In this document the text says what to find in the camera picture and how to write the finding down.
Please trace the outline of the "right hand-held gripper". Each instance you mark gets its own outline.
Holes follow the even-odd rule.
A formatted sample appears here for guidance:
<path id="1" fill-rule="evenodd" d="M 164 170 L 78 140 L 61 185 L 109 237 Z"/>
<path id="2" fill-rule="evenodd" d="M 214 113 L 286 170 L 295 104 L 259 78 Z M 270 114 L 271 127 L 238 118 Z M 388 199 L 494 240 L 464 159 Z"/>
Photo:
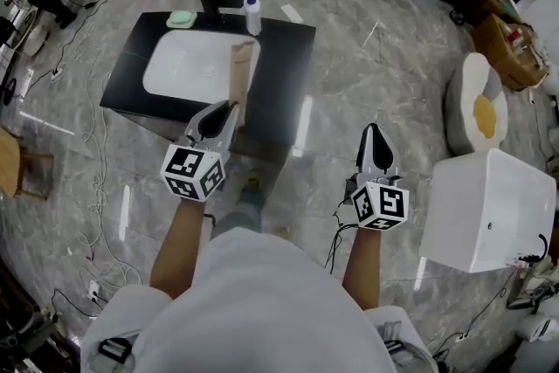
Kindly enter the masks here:
<path id="1" fill-rule="evenodd" d="M 373 162 L 387 176 L 372 176 L 370 156 L 373 142 Z M 355 188 L 349 201 L 355 210 L 360 228 L 389 231 L 405 223 L 409 217 L 410 192 L 397 183 L 397 152 L 388 134 L 376 123 L 368 124 L 362 131 L 355 162 L 359 174 L 355 175 Z"/>

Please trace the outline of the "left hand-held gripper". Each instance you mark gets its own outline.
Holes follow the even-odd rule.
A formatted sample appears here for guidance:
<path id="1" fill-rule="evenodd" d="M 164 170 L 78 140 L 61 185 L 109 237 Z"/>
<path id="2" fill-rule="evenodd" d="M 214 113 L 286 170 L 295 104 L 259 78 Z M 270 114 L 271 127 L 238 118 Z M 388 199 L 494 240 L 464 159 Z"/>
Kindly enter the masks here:
<path id="1" fill-rule="evenodd" d="M 239 104 L 230 106 L 228 100 L 210 104 L 195 114 L 184 135 L 169 145 L 160 176 L 173 195 L 206 202 L 221 187 L 239 112 Z"/>

